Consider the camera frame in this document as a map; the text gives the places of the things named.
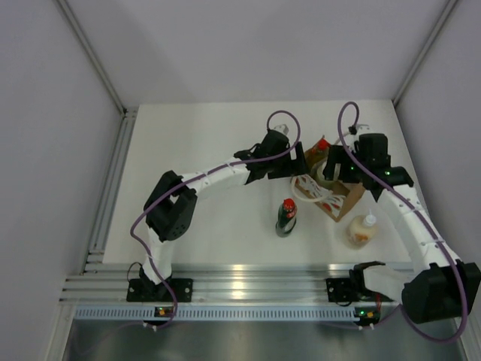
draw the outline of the red object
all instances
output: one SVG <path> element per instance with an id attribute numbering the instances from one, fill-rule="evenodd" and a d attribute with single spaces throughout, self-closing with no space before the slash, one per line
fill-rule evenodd
<path id="1" fill-rule="evenodd" d="M 326 150 L 330 146 L 331 145 L 329 144 L 329 142 L 326 141 L 324 138 L 317 142 L 317 149 L 319 149 L 319 150 Z"/>
<path id="2" fill-rule="evenodd" d="M 292 211 L 295 208 L 295 203 L 291 198 L 284 199 L 283 207 L 286 211 Z"/>

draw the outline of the gray floor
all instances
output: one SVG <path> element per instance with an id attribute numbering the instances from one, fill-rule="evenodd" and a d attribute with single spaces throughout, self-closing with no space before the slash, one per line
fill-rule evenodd
<path id="1" fill-rule="evenodd" d="M 75 321 L 64 360 L 409 360 L 465 359 L 460 343 L 432 344 L 414 333 L 398 314 L 374 331 L 350 331 L 308 322 L 177 322 L 154 333 L 141 325 L 119 329 L 123 322 Z M 451 321 L 422 329 L 445 338 Z M 77 350 L 72 347 L 77 342 Z"/>

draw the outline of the cardboard box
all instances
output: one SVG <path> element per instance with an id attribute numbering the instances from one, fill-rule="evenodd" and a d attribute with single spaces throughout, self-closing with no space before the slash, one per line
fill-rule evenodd
<path id="1" fill-rule="evenodd" d="M 325 194 L 325 189 L 309 175 L 302 175 L 297 178 L 295 186 L 307 198 L 319 198 Z M 335 222 L 339 222 L 349 213 L 354 205 L 361 199 L 365 188 L 362 184 L 345 185 L 339 181 L 334 182 L 332 194 L 322 202 L 314 203 L 321 208 Z"/>

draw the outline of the gray wall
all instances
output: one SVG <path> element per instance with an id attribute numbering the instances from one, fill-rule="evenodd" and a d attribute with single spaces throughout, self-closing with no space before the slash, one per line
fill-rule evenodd
<path id="1" fill-rule="evenodd" d="M 119 116 L 53 1 L 0 3 L 0 350 L 38 359 Z"/>
<path id="2" fill-rule="evenodd" d="M 430 215 L 465 262 L 481 265 L 479 14 L 481 2 L 460 2 L 397 111 Z"/>
<path id="3" fill-rule="evenodd" d="M 446 0 L 71 0 L 128 105 L 388 99 Z"/>

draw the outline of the metal beam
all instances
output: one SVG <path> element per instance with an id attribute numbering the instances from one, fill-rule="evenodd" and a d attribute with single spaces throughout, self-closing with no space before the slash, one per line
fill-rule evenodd
<path id="1" fill-rule="evenodd" d="M 419 68 L 421 67 L 422 63 L 426 59 L 426 56 L 429 54 L 429 51 L 431 50 L 434 42 L 438 39 L 439 34 L 443 30 L 444 26 L 447 24 L 448 19 L 450 19 L 450 17 L 454 13 L 456 5 L 458 5 L 459 2 L 460 2 L 459 0 L 448 0 L 446 5 L 444 6 L 440 16 L 437 18 L 437 21 L 434 24 L 433 29 L 429 33 L 429 36 L 426 39 L 421 51 L 419 52 L 418 56 L 414 60 L 413 64 L 410 66 L 409 71 L 404 77 L 404 80 L 401 86 L 399 87 L 395 97 L 392 100 L 392 104 L 394 105 L 395 108 L 398 106 L 399 101 L 402 99 L 408 86 L 413 81 Z"/>
<path id="2" fill-rule="evenodd" d="M 105 89 L 108 92 L 108 95 L 112 99 L 112 102 L 115 104 L 115 107 L 119 111 L 120 114 L 124 114 L 126 112 L 126 107 L 123 105 L 122 101 L 120 100 L 117 91 L 112 85 L 110 78 L 107 75 L 104 67 L 100 63 L 97 54 L 92 48 L 92 45 L 89 42 L 89 39 L 85 35 L 85 32 L 82 30 L 80 23 L 78 22 L 77 17 L 75 16 L 70 4 L 67 0 L 54 0 L 55 3 L 59 6 L 60 11 L 64 15 L 65 19 L 67 20 L 67 24 L 70 26 L 70 29 L 74 33 L 75 37 L 80 43 L 84 53 L 86 54 L 87 58 L 89 59 L 90 63 L 92 64 L 95 73 L 97 73 L 98 77 L 100 78 L 101 82 L 104 84 Z"/>

